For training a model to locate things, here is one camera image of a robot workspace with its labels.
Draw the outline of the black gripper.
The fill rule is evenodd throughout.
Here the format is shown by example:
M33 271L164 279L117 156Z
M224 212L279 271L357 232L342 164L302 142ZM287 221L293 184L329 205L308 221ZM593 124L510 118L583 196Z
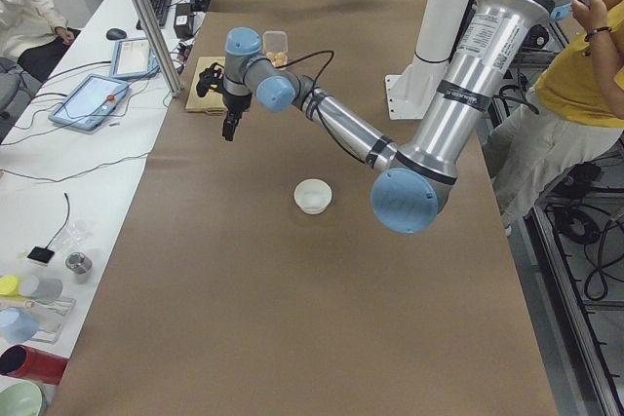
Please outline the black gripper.
M226 141L232 141L243 114L251 107L252 95L235 95L230 92L225 83L224 67L218 62L205 68L198 78L195 86L197 96L209 98L205 113L214 116L227 114L222 125L222 136Z

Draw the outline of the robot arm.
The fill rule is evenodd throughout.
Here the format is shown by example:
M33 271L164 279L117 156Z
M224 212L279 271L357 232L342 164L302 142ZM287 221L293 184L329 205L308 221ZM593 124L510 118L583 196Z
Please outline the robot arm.
M259 34L229 31L223 62L204 70L198 95L223 98L231 139L253 101L272 112L298 108L357 160L378 171L371 207L387 228L411 234L444 208L457 160L529 30L568 14L570 0L427 0L412 63L386 79L392 119L414 119L397 144L347 109L313 78L276 67Z

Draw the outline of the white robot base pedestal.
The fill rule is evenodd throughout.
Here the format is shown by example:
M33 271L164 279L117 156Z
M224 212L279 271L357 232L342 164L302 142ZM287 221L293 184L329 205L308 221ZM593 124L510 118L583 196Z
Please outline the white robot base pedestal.
M427 0L413 60L400 75L388 75L386 99L393 120L420 119L445 76L471 0Z

